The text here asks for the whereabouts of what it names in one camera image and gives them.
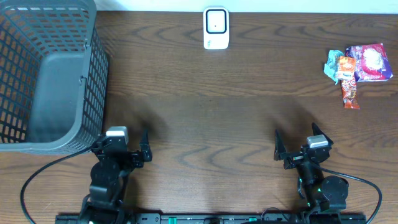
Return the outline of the red Top chocolate bar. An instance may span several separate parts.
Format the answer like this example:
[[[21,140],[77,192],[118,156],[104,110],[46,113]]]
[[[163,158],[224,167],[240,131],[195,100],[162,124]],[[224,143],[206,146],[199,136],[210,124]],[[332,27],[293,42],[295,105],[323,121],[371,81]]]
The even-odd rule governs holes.
[[[341,89],[343,94],[343,104],[346,109],[359,110],[356,80],[342,80]]]

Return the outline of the mint green snack wrapper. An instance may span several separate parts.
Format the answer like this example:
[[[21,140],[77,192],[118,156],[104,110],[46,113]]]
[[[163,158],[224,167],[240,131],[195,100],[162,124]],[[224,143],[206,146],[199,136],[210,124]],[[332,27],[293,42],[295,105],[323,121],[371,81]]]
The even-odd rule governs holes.
[[[326,76],[332,79],[335,85],[338,84],[338,79],[335,77],[336,72],[338,71],[338,61],[339,58],[344,56],[344,53],[339,50],[329,50],[328,59],[324,64],[323,72]]]

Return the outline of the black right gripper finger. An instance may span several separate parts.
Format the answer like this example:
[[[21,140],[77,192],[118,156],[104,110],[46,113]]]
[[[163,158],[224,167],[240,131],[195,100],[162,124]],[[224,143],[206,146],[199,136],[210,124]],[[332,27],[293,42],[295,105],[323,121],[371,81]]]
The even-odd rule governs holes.
[[[274,160],[280,161],[287,157],[287,151],[284,146],[283,140],[278,132],[275,130],[275,149],[274,149]]]
[[[328,141],[328,145],[329,146],[333,145],[333,141],[315,123],[312,123],[312,131],[314,136],[324,135],[324,137]]]

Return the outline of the purple snack packet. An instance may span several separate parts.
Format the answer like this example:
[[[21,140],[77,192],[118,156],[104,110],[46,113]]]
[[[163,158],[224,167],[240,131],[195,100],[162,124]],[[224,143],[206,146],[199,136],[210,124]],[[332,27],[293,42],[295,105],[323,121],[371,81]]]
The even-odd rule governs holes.
[[[345,55],[356,60],[356,82],[385,82],[393,77],[383,43],[351,46]]]

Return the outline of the small orange juice carton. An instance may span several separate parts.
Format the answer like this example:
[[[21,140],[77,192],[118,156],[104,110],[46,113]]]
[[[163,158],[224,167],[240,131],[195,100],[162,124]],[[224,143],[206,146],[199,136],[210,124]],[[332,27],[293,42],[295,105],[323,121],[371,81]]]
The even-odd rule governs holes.
[[[352,80],[356,68],[356,59],[351,57],[340,56],[337,63],[337,71],[335,78],[339,80]]]

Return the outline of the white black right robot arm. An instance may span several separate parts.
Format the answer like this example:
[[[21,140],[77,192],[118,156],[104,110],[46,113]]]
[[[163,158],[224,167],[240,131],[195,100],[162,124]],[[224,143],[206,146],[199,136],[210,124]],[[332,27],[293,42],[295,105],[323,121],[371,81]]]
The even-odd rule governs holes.
[[[320,164],[330,156],[333,141],[315,124],[313,134],[297,152],[288,152],[275,131],[274,160],[283,161],[284,169],[298,172],[298,192],[315,212],[340,212],[346,209],[349,183],[344,178],[323,175]]]

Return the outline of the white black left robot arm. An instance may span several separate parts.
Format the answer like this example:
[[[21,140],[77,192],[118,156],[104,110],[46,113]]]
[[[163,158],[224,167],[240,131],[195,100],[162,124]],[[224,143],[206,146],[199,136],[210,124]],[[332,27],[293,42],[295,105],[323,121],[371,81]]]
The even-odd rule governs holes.
[[[132,212],[123,209],[129,176],[134,169],[152,160],[148,131],[139,141],[139,150],[129,151],[127,127],[114,126],[90,146],[98,162],[90,172],[89,194],[83,199],[78,224],[134,223]]]

